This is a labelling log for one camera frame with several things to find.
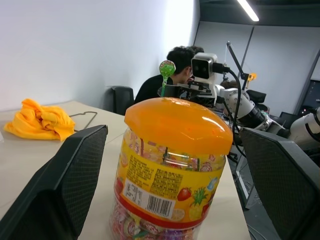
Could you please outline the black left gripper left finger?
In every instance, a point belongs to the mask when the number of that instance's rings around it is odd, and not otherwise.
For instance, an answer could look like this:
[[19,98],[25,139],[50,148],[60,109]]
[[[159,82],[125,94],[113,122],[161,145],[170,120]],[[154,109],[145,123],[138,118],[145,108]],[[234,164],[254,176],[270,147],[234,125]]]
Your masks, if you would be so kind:
[[76,240],[95,194],[106,125],[69,136],[30,179],[0,221],[2,240]]

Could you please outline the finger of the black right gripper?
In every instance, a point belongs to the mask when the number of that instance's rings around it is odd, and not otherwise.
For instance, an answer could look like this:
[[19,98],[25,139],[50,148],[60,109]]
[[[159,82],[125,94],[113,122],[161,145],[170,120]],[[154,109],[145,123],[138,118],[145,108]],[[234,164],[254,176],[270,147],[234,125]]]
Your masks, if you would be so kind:
[[180,87],[177,85],[161,86],[157,90],[157,94],[159,97],[179,98],[180,97]]

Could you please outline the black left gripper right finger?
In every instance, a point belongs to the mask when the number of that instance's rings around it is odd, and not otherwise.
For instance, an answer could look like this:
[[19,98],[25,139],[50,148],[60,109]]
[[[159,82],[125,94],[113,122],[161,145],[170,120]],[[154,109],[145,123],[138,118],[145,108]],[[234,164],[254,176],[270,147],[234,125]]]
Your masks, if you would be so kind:
[[240,138],[262,205],[282,240],[320,238],[320,168],[293,141],[243,128]]

